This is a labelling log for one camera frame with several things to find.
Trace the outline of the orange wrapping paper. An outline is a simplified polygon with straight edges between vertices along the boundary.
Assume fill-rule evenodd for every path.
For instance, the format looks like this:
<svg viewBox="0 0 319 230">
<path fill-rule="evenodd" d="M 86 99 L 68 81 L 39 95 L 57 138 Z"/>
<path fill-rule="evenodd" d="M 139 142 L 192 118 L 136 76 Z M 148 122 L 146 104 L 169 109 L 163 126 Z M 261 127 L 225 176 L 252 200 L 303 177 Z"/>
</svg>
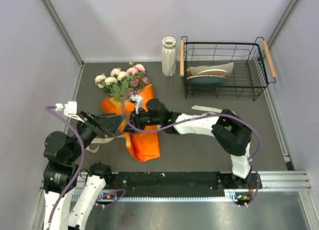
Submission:
<svg viewBox="0 0 319 230">
<path fill-rule="evenodd" d="M 135 109 L 135 106 L 126 100 L 124 103 L 118 101 L 115 98 L 105 98 L 100 104 L 102 110 L 107 113 L 121 114 L 125 113 L 129 116 L 130 112 Z M 160 145 L 159 136 L 156 132 L 154 133 L 137 133 L 129 134 L 124 133 L 124 127 L 126 122 L 123 122 L 119 131 L 124 135 L 126 141 L 126 148 L 128 149 L 131 156 L 133 156 L 139 162 L 145 162 L 160 157 Z"/>
</svg>

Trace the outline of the white printed ribbon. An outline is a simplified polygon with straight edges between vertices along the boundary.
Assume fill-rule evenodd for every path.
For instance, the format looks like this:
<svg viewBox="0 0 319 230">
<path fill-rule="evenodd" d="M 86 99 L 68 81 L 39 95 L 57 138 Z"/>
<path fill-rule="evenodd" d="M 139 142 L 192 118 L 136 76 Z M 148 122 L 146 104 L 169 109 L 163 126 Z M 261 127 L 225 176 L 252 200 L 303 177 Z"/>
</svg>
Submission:
<svg viewBox="0 0 319 230">
<path fill-rule="evenodd" d="M 191 107 L 193 110 L 197 110 L 197 111 L 202 111 L 205 113 L 210 113 L 210 114 L 219 114 L 222 112 L 222 109 L 217 109 L 217 108 L 212 108 L 212 107 L 205 107 L 205 106 L 198 106 L 198 105 L 194 105 Z M 111 142 L 112 140 L 116 139 L 116 138 L 124 138 L 124 135 L 118 135 L 116 137 L 107 137 L 107 138 L 95 138 L 93 139 L 93 141 L 91 142 L 91 144 L 97 144 L 97 147 L 94 149 L 91 149 L 90 146 L 86 147 L 86 150 L 92 152 L 92 153 L 96 153 L 100 147 L 101 144 L 106 144 Z"/>
</svg>

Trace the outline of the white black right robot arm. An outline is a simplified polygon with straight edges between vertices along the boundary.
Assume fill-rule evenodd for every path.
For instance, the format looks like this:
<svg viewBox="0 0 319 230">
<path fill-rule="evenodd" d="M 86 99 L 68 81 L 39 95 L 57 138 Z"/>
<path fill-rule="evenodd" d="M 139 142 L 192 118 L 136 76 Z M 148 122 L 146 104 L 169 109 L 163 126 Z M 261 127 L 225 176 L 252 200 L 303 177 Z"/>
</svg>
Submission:
<svg viewBox="0 0 319 230">
<path fill-rule="evenodd" d="M 155 126 L 154 132 L 214 137 L 230 154 L 234 185 L 244 188 L 251 182 L 249 151 L 252 131 L 230 110 L 222 110 L 219 114 L 187 115 L 169 111 L 158 99 L 147 101 L 145 109 L 142 107 L 143 98 L 139 95 L 131 96 L 130 102 L 135 107 L 130 112 L 125 133 L 148 133 L 146 127 Z"/>
</svg>

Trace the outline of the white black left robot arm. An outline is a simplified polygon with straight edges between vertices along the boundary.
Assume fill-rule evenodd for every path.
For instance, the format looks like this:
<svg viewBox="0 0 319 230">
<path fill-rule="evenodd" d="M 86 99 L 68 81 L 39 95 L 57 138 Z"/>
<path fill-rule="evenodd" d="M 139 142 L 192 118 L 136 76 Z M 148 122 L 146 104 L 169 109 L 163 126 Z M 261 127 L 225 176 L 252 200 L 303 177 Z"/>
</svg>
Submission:
<svg viewBox="0 0 319 230">
<path fill-rule="evenodd" d="M 48 164 L 43 173 L 45 198 L 45 230 L 83 230 L 102 189 L 113 183 L 111 168 L 96 163 L 90 167 L 85 187 L 73 209 L 70 209 L 77 178 L 82 165 L 75 164 L 84 158 L 86 148 L 96 137 L 113 137 L 124 120 L 124 115 L 95 115 L 69 112 L 64 115 L 77 120 L 71 128 L 72 136 L 61 131 L 51 133 L 45 140 L 44 157 Z"/>
</svg>

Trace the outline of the white ribbed ceramic vase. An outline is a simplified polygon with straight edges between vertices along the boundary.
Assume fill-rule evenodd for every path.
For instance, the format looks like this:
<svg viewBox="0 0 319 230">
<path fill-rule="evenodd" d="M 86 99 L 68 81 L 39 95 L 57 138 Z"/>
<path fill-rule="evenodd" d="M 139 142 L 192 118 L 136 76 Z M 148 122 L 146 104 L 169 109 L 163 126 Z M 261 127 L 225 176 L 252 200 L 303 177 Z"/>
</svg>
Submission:
<svg viewBox="0 0 319 230">
<path fill-rule="evenodd" d="M 173 76 L 176 72 L 178 48 L 176 46 L 176 39 L 173 37 L 165 37 L 162 40 L 162 73 L 165 76 Z"/>
</svg>

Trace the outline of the artificial flower bunch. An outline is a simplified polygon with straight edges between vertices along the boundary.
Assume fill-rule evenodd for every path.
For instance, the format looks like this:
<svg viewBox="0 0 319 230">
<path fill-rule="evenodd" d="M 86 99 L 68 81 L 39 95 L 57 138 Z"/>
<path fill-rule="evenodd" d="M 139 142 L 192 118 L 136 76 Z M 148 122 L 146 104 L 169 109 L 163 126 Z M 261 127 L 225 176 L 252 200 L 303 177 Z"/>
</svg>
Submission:
<svg viewBox="0 0 319 230">
<path fill-rule="evenodd" d="M 150 80 L 146 76 L 146 69 L 142 64 L 129 63 L 127 70 L 117 67 L 111 70 L 110 75 L 104 73 L 95 77 L 95 85 L 109 93 L 116 100 L 121 100 L 124 95 L 141 93 L 145 87 L 149 86 Z"/>
</svg>

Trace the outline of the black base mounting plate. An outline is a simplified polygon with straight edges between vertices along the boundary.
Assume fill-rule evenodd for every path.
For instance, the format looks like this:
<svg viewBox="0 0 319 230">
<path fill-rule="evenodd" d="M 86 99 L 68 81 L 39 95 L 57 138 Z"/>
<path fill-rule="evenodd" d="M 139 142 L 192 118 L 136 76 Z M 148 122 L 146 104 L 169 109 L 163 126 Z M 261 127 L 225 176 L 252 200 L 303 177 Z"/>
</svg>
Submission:
<svg viewBox="0 0 319 230">
<path fill-rule="evenodd" d="M 252 172 L 246 179 L 230 172 L 113 172 L 109 174 L 105 189 L 137 189 L 152 186 L 207 187 L 209 190 L 255 189 L 259 180 Z"/>
</svg>

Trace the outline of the teal round plate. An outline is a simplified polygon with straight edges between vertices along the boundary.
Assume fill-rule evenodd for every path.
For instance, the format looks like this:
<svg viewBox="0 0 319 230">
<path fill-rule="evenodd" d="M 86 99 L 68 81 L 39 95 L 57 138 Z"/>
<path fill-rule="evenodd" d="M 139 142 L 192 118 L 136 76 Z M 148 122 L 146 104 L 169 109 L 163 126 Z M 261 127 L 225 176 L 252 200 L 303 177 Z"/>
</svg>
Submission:
<svg viewBox="0 0 319 230">
<path fill-rule="evenodd" d="M 187 78 L 191 85 L 224 85 L 227 83 L 225 77 L 220 76 L 193 76 Z"/>
</svg>

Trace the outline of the beige round plate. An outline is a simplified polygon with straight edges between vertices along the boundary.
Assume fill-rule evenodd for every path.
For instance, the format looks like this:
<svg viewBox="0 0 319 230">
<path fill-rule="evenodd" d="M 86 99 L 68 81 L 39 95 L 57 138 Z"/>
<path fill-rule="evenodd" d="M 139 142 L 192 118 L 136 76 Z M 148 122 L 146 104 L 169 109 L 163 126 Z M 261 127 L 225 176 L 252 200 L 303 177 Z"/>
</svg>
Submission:
<svg viewBox="0 0 319 230">
<path fill-rule="evenodd" d="M 210 69 L 210 70 L 204 70 L 204 71 L 200 71 L 197 73 L 191 73 L 190 77 L 187 77 L 187 79 L 192 79 L 195 77 L 204 77 L 204 76 L 208 76 L 208 77 L 222 77 L 225 78 L 227 75 L 227 72 L 225 70 L 221 70 L 221 69 Z"/>
</svg>

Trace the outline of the aluminium frame rail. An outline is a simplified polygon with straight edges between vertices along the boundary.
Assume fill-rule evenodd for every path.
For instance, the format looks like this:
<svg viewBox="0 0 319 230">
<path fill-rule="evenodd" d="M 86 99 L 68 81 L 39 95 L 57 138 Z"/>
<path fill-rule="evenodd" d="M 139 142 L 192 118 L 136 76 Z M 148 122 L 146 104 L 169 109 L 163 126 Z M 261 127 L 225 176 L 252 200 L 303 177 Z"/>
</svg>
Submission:
<svg viewBox="0 0 319 230">
<path fill-rule="evenodd" d="M 310 191 L 311 184 L 305 171 L 261 171 L 261 191 Z"/>
</svg>

